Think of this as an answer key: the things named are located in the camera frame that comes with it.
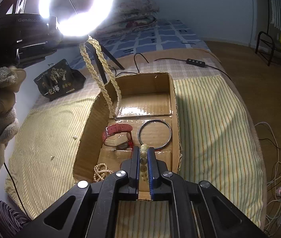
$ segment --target blue checkered blanket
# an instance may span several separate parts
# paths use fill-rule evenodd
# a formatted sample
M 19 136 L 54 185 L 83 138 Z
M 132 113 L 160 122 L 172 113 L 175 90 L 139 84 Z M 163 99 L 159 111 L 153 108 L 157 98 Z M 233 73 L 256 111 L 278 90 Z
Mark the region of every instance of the blue checkered blanket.
M 156 26 L 128 34 L 106 37 L 95 37 L 115 58 L 135 53 L 144 53 L 172 48 L 203 48 L 209 50 L 206 43 L 183 24 L 180 20 L 158 20 Z M 71 63 L 73 69 L 85 67 L 81 55 L 78 55 Z

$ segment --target ring light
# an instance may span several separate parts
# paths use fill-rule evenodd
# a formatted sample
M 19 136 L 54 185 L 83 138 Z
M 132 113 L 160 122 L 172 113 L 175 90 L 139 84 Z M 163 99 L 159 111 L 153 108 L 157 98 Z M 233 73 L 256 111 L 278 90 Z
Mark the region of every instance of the ring light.
M 47 19 L 50 17 L 51 0 L 39 0 L 39 13 Z M 89 11 L 81 12 L 59 23 L 58 28 L 65 36 L 86 36 L 108 16 L 113 0 L 94 0 Z

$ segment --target brown floor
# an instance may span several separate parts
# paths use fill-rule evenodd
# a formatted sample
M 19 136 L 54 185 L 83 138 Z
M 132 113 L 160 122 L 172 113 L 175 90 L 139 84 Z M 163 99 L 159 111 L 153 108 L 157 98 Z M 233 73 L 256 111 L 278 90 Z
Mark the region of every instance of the brown floor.
M 268 67 L 249 47 L 213 41 L 208 41 L 207 45 L 221 60 L 222 66 L 240 92 L 254 124 L 260 121 L 269 123 L 281 148 L 281 66 L 271 64 Z M 257 126 L 256 130 L 259 139 L 273 140 L 266 126 Z M 261 147 L 267 180 L 270 180 L 273 164 L 276 162 L 276 149 L 268 140 L 262 140 Z M 267 194 L 268 200 L 272 197 L 271 191 Z M 272 209 L 271 205 L 273 203 L 267 207 L 268 213 Z M 278 206 L 278 203 L 274 205 L 271 215 L 275 214 Z M 270 233 L 273 234 L 275 229 L 276 225 Z M 281 237 L 281 227 L 274 237 Z

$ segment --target yellow striped sheet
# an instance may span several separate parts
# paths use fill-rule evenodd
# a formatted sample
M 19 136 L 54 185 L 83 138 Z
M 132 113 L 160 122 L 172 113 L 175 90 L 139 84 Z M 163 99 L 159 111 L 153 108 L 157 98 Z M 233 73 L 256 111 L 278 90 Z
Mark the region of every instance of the yellow striped sheet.
M 181 176 L 191 182 L 210 181 L 260 226 L 262 171 L 240 101 L 220 76 L 176 80 L 174 86 Z M 26 118 L 16 137 L 10 169 L 31 217 L 73 186 L 76 151 L 94 100 L 33 110 Z M 5 188 L 21 206 L 9 178 Z M 120 202 L 115 237 L 170 237 L 167 202 Z
M 257 226 L 263 173 L 241 102 L 220 76 L 174 81 L 180 124 L 180 175 L 208 180 Z
M 31 218 L 74 185 L 76 152 L 95 99 L 92 96 L 42 111 L 32 110 L 21 126 L 9 167 Z M 9 176 L 5 190 L 22 208 Z

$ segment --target pearl strand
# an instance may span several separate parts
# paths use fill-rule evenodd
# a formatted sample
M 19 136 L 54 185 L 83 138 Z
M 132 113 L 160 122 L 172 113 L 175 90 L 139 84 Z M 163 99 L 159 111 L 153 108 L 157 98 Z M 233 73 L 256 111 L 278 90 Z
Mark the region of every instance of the pearl strand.
M 116 107 L 115 107 L 115 114 L 117 116 L 119 114 L 120 102 L 122 100 L 121 90 L 119 89 L 119 86 L 115 80 L 115 75 L 112 73 L 112 71 L 108 67 L 107 61 L 104 58 L 104 55 L 102 53 L 102 49 L 101 49 L 101 46 L 99 45 L 99 42 L 96 39 L 92 38 L 91 36 L 89 36 L 89 39 L 87 41 L 90 44 L 92 44 L 92 46 L 95 48 L 98 58 L 99 58 L 100 62 L 102 63 L 104 70 L 110 77 L 110 80 L 115 88 L 115 91 L 117 94 L 117 103 L 116 103 Z
M 104 86 L 103 82 L 100 80 L 96 70 L 94 69 L 94 67 L 91 63 L 91 60 L 89 58 L 89 55 L 86 52 L 84 44 L 80 44 L 80 51 L 81 51 L 81 55 L 83 56 L 83 59 L 85 61 L 86 67 L 88 68 L 89 72 L 91 73 L 92 78 L 96 81 L 98 87 L 100 88 L 100 90 L 103 94 L 103 97 L 106 100 L 108 109 L 110 111 L 110 117 L 115 117 L 115 110 L 114 110 L 114 107 L 113 107 L 112 100 L 111 100 L 107 90 L 105 89 L 105 86 Z
M 94 182 L 103 181 L 105 179 L 105 177 L 111 173 L 113 173 L 113 171 L 108 170 L 107 165 L 105 165 L 104 163 L 100 163 L 100 164 L 94 166 L 93 180 L 94 180 Z
M 149 146 L 143 144 L 140 146 L 140 175 L 142 180 L 148 183 L 148 168 L 147 168 L 147 150 Z

